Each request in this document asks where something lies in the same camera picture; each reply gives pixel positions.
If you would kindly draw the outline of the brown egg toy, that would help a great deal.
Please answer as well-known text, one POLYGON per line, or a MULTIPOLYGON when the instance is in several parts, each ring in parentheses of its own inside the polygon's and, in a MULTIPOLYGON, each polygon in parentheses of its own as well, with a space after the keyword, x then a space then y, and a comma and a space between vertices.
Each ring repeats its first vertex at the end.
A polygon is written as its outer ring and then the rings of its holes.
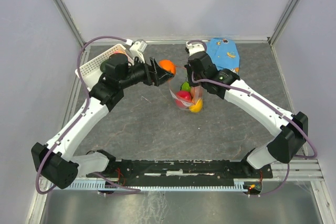
POLYGON ((190 94, 195 103, 203 96, 203 88, 201 86, 191 87, 190 94))

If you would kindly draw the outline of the orange toy fruit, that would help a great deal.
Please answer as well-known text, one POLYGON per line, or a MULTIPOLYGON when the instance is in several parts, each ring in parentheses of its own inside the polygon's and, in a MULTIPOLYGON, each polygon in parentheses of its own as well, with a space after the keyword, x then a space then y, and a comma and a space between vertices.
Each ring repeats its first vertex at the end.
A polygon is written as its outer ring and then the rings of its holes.
POLYGON ((176 66, 175 66, 175 64, 174 64, 172 61, 170 61, 170 60, 167 60, 167 59, 160 60, 160 61, 159 61, 159 66, 160 66, 162 69, 164 69, 164 70, 166 70, 166 71, 172 73, 173 75, 176 74, 176 66))

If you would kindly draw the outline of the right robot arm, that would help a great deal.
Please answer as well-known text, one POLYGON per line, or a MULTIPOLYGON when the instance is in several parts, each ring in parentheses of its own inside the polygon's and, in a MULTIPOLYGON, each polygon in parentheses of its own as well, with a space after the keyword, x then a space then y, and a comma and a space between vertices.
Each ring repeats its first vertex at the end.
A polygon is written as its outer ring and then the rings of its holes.
POLYGON ((230 102, 262 124, 273 140, 250 151, 241 164, 246 177, 254 177, 265 165, 288 164, 297 155, 308 136, 308 117, 282 109, 249 87, 229 69, 218 70, 205 51, 190 52, 185 66, 192 86, 230 102))

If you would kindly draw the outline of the yellow lemon toy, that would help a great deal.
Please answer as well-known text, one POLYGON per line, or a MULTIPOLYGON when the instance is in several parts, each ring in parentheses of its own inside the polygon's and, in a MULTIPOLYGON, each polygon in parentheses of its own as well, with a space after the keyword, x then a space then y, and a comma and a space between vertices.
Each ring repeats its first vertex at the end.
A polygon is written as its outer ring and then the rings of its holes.
POLYGON ((199 98, 195 104, 191 105, 188 109, 192 112, 192 113, 198 113, 201 111, 201 109, 203 108, 203 99, 199 98))

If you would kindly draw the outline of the red apple toy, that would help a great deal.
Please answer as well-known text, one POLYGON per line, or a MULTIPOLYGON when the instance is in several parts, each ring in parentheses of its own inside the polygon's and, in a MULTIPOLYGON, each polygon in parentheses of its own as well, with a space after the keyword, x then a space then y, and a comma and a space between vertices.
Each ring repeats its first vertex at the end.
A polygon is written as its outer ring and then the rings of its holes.
POLYGON ((189 105, 185 105, 184 102, 191 103, 192 98, 191 94, 186 91, 179 91, 176 93, 177 99, 175 99, 175 103, 179 108, 186 108, 189 105))

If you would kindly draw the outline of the green watermelon toy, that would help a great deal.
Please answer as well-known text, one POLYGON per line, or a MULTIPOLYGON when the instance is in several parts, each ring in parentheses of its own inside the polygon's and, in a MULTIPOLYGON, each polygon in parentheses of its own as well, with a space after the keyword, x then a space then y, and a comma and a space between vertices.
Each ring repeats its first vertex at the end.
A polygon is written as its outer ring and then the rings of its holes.
POLYGON ((190 92, 191 91, 191 86, 187 81, 185 81, 185 82, 182 83, 180 90, 190 92))

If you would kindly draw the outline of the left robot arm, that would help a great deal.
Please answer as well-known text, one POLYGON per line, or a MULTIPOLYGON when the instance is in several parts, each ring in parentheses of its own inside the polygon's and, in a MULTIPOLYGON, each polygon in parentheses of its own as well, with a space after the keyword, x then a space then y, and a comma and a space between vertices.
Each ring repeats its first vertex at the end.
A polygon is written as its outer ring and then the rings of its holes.
POLYGON ((160 86, 175 75, 173 64, 149 63, 117 53, 103 61, 97 83, 87 93, 87 99, 68 124, 46 144, 36 143, 32 157, 38 176, 48 179, 55 187, 65 189, 78 177, 100 172, 105 177, 116 171, 115 157, 98 150, 90 155, 75 156, 76 149, 93 129, 124 97, 124 90, 140 82, 160 86))

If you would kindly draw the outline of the clear zip top bag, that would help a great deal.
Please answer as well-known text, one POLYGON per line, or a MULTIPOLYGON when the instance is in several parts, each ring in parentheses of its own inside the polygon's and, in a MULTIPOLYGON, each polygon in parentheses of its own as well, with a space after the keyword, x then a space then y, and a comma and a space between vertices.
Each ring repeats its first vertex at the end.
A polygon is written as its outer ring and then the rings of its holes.
POLYGON ((170 94, 175 105, 184 111, 198 113, 203 108, 203 88, 192 87, 187 77, 186 68, 174 66, 175 75, 168 81, 170 94))

